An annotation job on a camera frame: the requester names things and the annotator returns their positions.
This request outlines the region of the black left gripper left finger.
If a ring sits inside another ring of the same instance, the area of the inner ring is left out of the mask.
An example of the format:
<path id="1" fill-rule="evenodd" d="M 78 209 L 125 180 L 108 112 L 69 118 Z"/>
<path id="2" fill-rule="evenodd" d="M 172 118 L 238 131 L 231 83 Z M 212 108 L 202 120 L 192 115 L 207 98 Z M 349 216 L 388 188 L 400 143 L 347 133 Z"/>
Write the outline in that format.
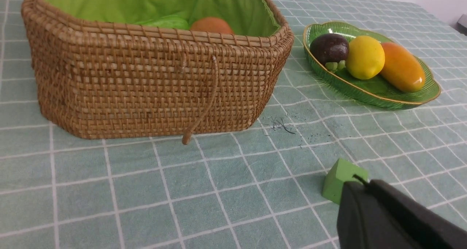
<path id="1" fill-rule="evenodd" d="M 363 184 L 343 184 L 337 215 L 342 249 L 420 249 Z"/>

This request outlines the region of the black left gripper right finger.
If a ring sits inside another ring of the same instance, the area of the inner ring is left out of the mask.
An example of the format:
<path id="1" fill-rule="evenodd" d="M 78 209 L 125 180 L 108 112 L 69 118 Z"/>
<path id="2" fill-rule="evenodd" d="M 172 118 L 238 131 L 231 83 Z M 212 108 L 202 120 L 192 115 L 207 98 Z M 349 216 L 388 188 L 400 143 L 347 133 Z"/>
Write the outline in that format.
<path id="1" fill-rule="evenodd" d="M 466 231 L 440 217 L 382 180 L 368 190 L 422 249 L 465 249 Z"/>

